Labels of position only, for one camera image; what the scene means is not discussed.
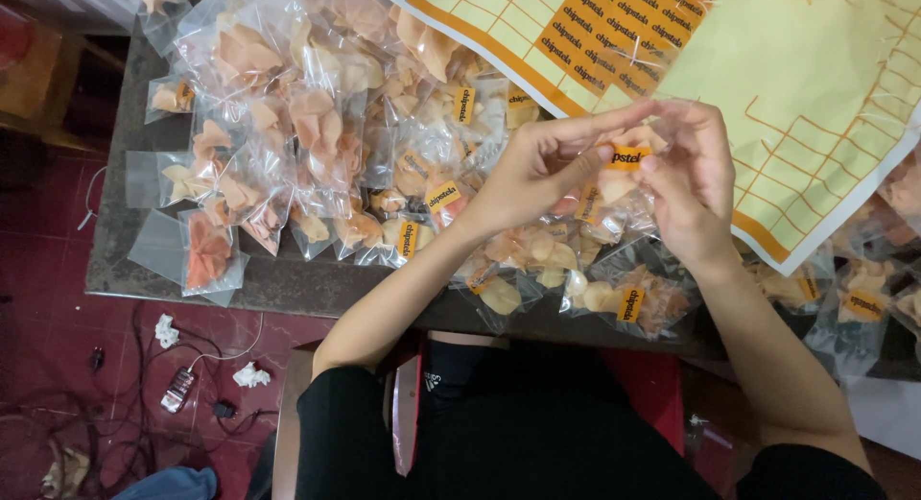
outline forearm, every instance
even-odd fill
[[[728,263],[719,275],[698,283],[740,385],[763,423],[765,443],[790,442],[789,434],[799,433],[823,446],[816,438],[830,437],[836,445],[856,444],[863,458],[844,395],[742,265]]]
[[[313,377],[344,365],[377,366],[403,332],[487,236],[463,216],[362,297],[332,327],[313,358]]]

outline sticker sheet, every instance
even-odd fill
[[[557,117],[720,106],[733,234],[789,275],[919,140],[921,0],[393,0]]]

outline red tile floor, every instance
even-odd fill
[[[190,365],[197,353],[179,347],[156,355],[162,349],[154,341],[143,398],[155,463],[135,459],[134,466],[135,472],[143,472],[148,463],[146,471],[179,462],[208,464],[217,473],[220,498],[243,498],[260,443],[277,419],[276,415],[261,415],[243,430],[247,416],[257,410],[277,411],[288,349],[324,337],[331,322],[83,294],[95,219],[82,230],[76,227],[86,215],[89,181],[103,165],[92,157],[57,150],[36,188],[0,192],[0,404],[9,408],[32,396],[28,415],[45,424],[72,423],[61,433],[62,442],[84,451],[91,437],[77,415],[78,406],[61,394],[48,392],[70,391],[85,405],[98,405],[94,426],[101,433],[95,441],[101,459],[99,475],[101,485],[114,490],[126,462],[137,453],[131,445],[141,422],[136,391],[139,352],[132,328],[135,306],[145,351],[162,313],[174,318],[174,326],[212,340],[225,354],[246,349],[261,327],[252,351],[223,362],[213,376],[201,363],[196,365],[198,383],[176,414],[161,409],[158,402],[178,367]],[[90,196],[94,210],[101,183],[101,177],[97,178]],[[209,344],[189,335],[180,335],[180,341],[213,352]],[[104,350],[105,360],[94,375],[89,360],[95,347]],[[268,386],[240,388],[233,381],[236,370],[250,361],[271,375]],[[229,400],[237,411],[224,426],[241,423],[242,433],[228,435],[216,422],[211,404],[220,399]],[[21,422],[0,424],[0,482],[6,482],[8,497],[37,496],[40,478],[51,463],[48,447],[37,442],[41,440],[39,430],[37,425]],[[125,479],[134,480],[131,474]]]

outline dark table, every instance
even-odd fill
[[[147,83],[163,77],[167,70],[167,61],[159,57],[140,28],[135,26],[99,204],[93,251],[86,271],[86,292],[211,305],[201,297],[182,297],[177,284],[127,259],[148,211],[125,207],[124,153],[186,151],[189,145],[191,114],[174,115],[144,125]],[[176,212],[190,208],[190,203],[185,202],[163,212],[175,217]],[[240,248],[252,259],[246,268],[243,288],[236,291],[230,307],[338,318],[391,272],[382,267],[354,266],[351,258],[336,261],[331,249],[306,262],[286,228],[276,258],[248,235],[239,237]],[[697,313],[697,325],[688,340],[657,343],[614,331],[594,316],[561,318],[557,313],[559,300],[559,297],[544,297],[528,314],[517,317],[505,334],[703,359],[726,358],[706,309]],[[790,324],[802,336],[812,326],[812,318],[791,318]],[[413,325],[419,329],[492,334],[473,306],[454,291],[439,295]],[[909,331],[898,324],[891,325],[883,357],[870,376],[921,381],[921,365],[915,360],[914,346],[915,338]]]

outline blue cloth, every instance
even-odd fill
[[[194,471],[174,466],[133,483],[114,500],[211,500],[217,491],[217,477],[211,468]]]

